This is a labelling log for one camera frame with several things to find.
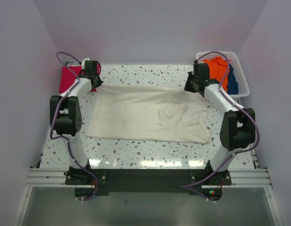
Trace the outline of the cream white t-shirt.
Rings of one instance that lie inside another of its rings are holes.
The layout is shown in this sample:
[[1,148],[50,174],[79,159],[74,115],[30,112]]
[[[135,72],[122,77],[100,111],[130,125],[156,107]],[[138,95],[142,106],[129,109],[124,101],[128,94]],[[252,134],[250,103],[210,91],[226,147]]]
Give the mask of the cream white t-shirt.
[[207,114],[200,96],[182,89],[105,85],[97,88],[87,135],[205,144]]

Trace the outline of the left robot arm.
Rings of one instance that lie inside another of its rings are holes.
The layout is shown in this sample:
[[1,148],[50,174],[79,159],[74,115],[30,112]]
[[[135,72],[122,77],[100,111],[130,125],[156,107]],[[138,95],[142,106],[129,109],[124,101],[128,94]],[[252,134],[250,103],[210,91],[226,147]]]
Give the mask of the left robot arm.
[[100,73],[100,63],[86,58],[82,61],[81,70],[73,84],[62,94],[50,98],[50,139],[65,140],[70,159],[66,177],[82,185],[97,186],[98,180],[91,172],[81,143],[82,114],[79,99],[103,84]]

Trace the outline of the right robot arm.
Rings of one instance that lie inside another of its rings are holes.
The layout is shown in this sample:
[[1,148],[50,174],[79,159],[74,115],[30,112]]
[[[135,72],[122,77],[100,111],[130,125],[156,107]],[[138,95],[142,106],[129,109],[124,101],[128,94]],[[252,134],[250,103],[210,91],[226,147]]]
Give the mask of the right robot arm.
[[227,172],[235,156],[247,152],[246,148],[258,141],[255,112],[234,101],[216,79],[211,79],[206,63],[194,61],[193,72],[188,72],[184,90],[199,93],[214,104],[223,115],[219,132],[221,145],[215,156],[207,162],[204,178],[193,184],[200,185],[206,182],[215,185],[220,181],[221,173]]

